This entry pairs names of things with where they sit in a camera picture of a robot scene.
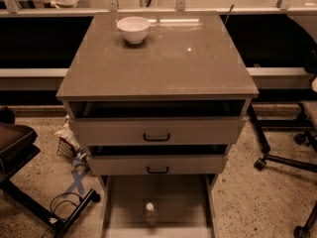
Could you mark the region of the clear plastic water bottle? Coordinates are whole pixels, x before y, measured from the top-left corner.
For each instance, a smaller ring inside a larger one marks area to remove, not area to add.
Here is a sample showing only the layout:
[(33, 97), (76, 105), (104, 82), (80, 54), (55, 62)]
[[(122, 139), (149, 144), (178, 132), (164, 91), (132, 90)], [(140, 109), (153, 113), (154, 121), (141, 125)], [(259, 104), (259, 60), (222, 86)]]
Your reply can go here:
[(145, 206), (145, 219), (147, 223), (154, 226), (157, 223), (158, 212), (152, 202), (147, 202)]

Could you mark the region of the grey drawer cabinet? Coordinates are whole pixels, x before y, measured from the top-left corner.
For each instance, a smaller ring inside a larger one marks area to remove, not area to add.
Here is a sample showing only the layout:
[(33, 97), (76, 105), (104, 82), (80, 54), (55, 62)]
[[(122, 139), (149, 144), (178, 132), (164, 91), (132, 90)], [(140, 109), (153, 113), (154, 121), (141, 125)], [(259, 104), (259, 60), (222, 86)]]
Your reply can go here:
[[(94, 17), (57, 92), (65, 110), (71, 101), (229, 99), (246, 100), (248, 109), (258, 91), (219, 15), (152, 12), (148, 18), (149, 34), (132, 46), (119, 34), (118, 14)], [(210, 181), (215, 235), (212, 189), (219, 174), (198, 174)], [(95, 176), (105, 202), (108, 180), (116, 176)]]

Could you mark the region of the top drawer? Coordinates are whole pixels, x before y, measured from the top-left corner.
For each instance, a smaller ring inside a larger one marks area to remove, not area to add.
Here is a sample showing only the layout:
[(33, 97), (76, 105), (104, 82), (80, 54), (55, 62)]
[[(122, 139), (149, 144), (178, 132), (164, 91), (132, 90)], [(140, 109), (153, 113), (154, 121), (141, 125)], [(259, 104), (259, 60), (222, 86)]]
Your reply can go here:
[[(86, 146), (217, 145), (237, 142), (248, 102), (242, 99), (196, 101), (71, 101), (70, 126)], [(146, 142), (143, 134), (167, 142)]]

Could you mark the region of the middle drawer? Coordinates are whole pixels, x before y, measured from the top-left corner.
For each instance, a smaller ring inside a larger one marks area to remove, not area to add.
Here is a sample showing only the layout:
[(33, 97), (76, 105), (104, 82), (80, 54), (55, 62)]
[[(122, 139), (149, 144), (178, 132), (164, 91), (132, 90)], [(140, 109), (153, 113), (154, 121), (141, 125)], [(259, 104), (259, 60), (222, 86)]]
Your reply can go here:
[(97, 176), (149, 175), (147, 167), (169, 167), (167, 175), (219, 174), (226, 145), (91, 147), (89, 167)]

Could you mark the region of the open bottom drawer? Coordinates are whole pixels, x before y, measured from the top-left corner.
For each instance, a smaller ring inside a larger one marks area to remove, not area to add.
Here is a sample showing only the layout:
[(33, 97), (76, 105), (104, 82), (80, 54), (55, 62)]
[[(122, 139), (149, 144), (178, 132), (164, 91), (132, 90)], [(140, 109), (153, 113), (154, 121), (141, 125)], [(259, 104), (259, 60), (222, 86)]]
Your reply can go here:
[[(203, 175), (111, 177), (101, 238), (216, 238), (210, 192)], [(158, 212), (154, 226), (145, 219), (147, 202)]]

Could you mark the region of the white ceramic bowl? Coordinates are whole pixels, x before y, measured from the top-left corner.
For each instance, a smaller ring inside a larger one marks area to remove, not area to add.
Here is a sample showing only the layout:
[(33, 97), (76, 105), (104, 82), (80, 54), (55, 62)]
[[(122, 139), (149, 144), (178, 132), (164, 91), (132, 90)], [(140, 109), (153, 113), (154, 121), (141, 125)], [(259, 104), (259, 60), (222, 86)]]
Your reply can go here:
[(150, 22), (144, 17), (126, 17), (117, 22), (122, 38), (130, 44), (141, 43), (150, 30)]

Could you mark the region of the crumpled bag in basket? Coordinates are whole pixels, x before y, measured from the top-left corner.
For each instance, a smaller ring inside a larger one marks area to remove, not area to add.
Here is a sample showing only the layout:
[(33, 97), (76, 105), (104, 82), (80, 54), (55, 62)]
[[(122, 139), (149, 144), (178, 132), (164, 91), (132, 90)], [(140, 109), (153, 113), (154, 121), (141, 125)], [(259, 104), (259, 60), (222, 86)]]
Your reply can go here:
[(86, 157), (85, 150), (77, 142), (74, 133), (72, 132), (69, 125), (69, 116), (65, 116), (65, 122), (62, 125), (62, 128), (53, 133), (55, 136), (60, 139), (65, 140), (75, 151), (75, 155), (79, 160), (83, 160)]

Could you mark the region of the black stand left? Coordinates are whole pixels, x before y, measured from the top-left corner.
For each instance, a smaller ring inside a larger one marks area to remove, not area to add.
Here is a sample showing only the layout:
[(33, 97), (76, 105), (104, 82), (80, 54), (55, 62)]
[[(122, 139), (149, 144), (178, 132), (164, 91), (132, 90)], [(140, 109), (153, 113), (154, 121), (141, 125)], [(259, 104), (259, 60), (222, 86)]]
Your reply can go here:
[(100, 201), (100, 195), (95, 189), (90, 189), (79, 198), (79, 204), (70, 215), (63, 219), (16, 187), (10, 178), (40, 152), (34, 145), (37, 137), (33, 128), (15, 124), (15, 114), (9, 107), (0, 108), (0, 189), (44, 221), (53, 231), (53, 238), (62, 238), (90, 201)]

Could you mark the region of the black office chair base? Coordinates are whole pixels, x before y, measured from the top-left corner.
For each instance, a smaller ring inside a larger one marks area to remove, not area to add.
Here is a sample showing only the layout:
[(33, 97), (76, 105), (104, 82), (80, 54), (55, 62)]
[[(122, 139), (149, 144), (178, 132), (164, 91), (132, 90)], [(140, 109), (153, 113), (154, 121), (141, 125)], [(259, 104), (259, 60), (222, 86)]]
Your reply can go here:
[(304, 157), (304, 151), (317, 152), (317, 101), (300, 101), (286, 118), (281, 118), (279, 113), (274, 117), (259, 118), (253, 107), (249, 113), (263, 153), (254, 163), (258, 171), (276, 163), (317, 173), (316, 160)]

